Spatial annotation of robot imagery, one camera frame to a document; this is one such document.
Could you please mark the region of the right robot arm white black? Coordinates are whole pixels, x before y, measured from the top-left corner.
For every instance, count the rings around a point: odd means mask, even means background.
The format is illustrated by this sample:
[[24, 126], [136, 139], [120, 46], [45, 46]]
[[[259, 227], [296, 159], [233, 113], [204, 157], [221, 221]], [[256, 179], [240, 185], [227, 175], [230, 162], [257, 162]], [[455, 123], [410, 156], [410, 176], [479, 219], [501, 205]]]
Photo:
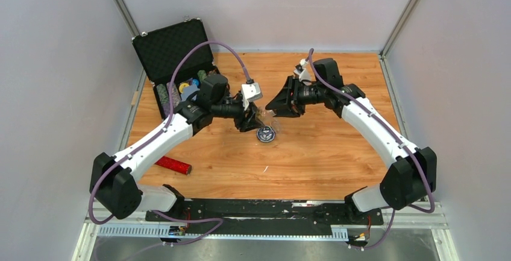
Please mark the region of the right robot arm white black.
[[423, 197], [431, 198], [436, 189], [436, 153], [407, 140], [379, 114], [358, 86], [345, 84], [334, 59], [311, 63], [314, 80], [307, 75], [309, 60], [300, 61], [294, 75], [287, 77], [266, 109], [276, 117], [298, 118], [306, 112], [307, 105], [323, 104], [354, 127], [378, 153], [387, 172], [379, 184], [345, 197], [346, 219], [356, 224], [370, 210], [401, 210]]

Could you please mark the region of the clear pill bottle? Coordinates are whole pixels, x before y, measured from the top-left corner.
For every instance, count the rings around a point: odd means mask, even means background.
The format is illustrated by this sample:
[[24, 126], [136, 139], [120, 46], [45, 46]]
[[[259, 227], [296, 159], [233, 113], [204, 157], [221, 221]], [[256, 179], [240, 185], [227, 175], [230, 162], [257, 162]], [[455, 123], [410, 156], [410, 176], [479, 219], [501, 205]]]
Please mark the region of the clear pill bottle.
[[266, 110], [263, 107], [259, 107], [256, 115], [263, 123], [271, 123], [274, 120], [275, 112], [273, 110]]

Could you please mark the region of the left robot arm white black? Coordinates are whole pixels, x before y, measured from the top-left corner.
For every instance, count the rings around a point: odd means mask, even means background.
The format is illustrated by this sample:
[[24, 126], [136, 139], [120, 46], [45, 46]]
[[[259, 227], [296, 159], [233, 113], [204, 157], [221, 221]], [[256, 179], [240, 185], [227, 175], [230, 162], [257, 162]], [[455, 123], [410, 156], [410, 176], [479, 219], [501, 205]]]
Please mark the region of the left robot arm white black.
[[231, 118], [240, 132], [263, 127], [255, 101], [262, 98], [258, 83], [249, 80], [230, 96], [228, 80], [207, 76], [199, 90], [180, 102], [159, 126], [113, 156], [98, 155], [90, 182], [91, 202], [98, 201], [117, 219], [136, 211], [161, 211], [169, 220], [184, 215], [184, 204], [168, 185], [139, 185], [145, 172], [172, 148], [209, 126], [214, 118]]

